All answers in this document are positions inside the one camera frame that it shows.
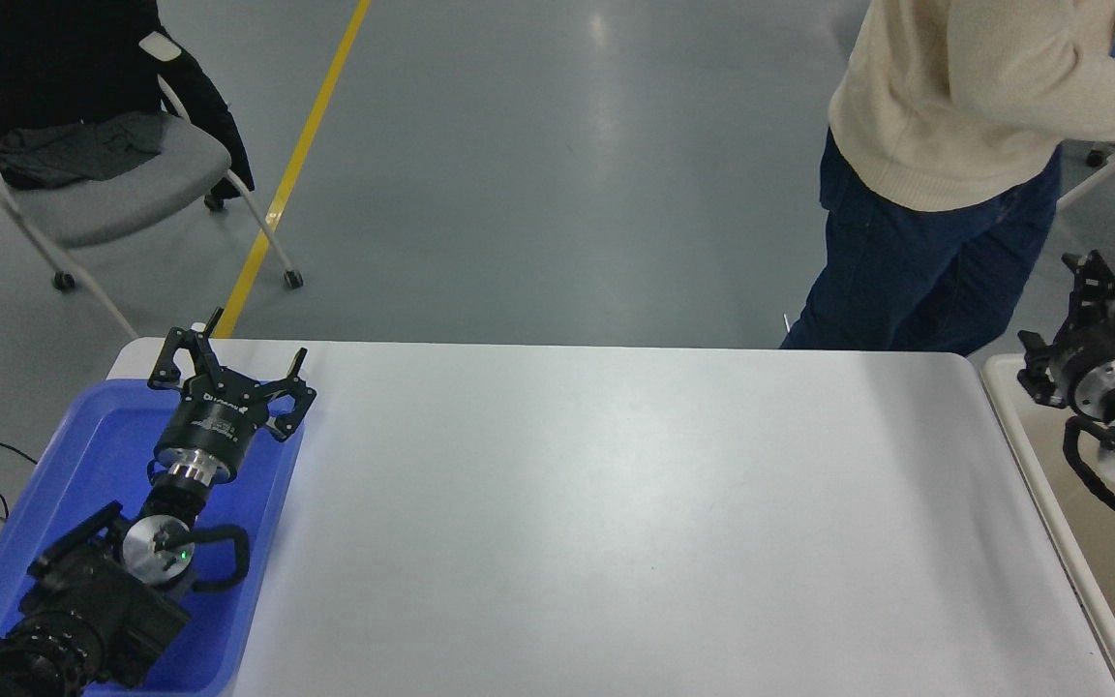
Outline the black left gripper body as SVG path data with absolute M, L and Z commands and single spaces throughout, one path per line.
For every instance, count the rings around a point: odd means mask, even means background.
M 256 430 L 266 423 L 271 401 L 261 384 L 225 377 L 191 377 L 180 389 L 178 407 L 152 455 L 173 464 L 194 453 L 216 459 L 220 469 L 237 472 Z

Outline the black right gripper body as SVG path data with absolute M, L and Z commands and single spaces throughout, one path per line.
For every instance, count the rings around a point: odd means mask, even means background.
M 1112 409 L 1115 405 L 1115 321 L 1066 337 L 1050 364 L 1059 408 Z

